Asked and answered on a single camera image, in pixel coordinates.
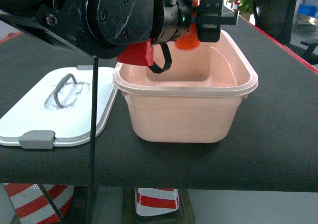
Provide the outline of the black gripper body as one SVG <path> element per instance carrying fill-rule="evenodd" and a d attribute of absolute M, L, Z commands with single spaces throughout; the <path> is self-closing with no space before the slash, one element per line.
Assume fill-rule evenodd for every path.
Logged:
<path fill-rule="evenodd" d="M 195 23 L 200 42 L 218 42 L 222 25 L 236 25 L 238 11 L 223 14 L 224 0 L 154 0 L 154 17 L 151 31 L 152 44 L 176 41 L 189 32 Z"/>

